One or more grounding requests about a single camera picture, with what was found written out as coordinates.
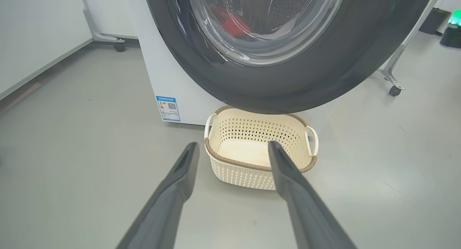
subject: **caster wheel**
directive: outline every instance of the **caster wheel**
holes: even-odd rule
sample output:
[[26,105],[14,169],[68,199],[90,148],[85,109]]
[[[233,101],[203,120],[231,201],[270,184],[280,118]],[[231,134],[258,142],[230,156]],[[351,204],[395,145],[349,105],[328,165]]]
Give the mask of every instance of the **caster wheel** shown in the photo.
[[116,43],[114,45],[114,48],[115,50],[117,50],[118,52],[123,52],[125,51],[125,45],[124,44],[121,44],[121,43]]
[[392,86],[392,88],[390,88],[389,95],[395,97],[398,96],[401,91],[402,90],[397,88],[396,86]]

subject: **washing machine door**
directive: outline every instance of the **washing machine door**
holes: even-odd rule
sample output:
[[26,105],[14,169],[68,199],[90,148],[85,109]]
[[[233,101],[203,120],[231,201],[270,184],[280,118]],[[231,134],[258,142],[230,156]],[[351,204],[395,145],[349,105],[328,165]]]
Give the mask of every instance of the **washing machine door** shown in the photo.
[[304,111],[361,83],[429,0],[147,0],[179,64],[209,94],[266,114]]

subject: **floor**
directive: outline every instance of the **floor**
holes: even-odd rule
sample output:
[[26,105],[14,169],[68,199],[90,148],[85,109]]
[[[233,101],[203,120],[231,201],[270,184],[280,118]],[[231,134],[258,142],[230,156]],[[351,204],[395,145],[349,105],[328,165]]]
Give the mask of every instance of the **floor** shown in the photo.
[[[346,93],[305,174],[358,248],[459,248],[461,51],[418,32]],[[113,249],[203,127],[164,123],[139,48],[91,44],[0,116],[0,248]],[[175,248],[295,248],[285,202],[222,183],[200,150]]]

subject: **laundry basket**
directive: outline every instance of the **laundry basket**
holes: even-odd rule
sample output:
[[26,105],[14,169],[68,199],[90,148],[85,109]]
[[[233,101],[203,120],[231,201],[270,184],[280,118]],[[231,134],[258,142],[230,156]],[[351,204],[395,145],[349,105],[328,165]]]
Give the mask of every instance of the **laundry basket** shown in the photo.
[[[313,152],[308,132],[312,133]],[[206,121],[205,149],[214,174],[225,183],[275,190],[269,141],[278,141],[301,173],[317,161],[317,133],[297,115],[264,115],[224,106]]]

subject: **black device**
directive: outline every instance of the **black device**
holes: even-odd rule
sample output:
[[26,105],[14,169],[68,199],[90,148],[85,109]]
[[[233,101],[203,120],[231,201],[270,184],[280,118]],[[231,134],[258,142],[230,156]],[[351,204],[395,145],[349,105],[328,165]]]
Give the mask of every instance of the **black device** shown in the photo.
[[450,14],[451,12],[449,11],[433,8],[421,25],[419,31],[431,35],[438,34],[437,29]]
[[461,27],[448,24],[447,29],[440,39],[440,44],[446,47],[461,48]]
[[[356,249],[281,144],[268,144],[277,193],[286,201],[300,249]],[[117,249],[172,249],[183,204],[194,189],[199,149],[190,143],[128,229]]]

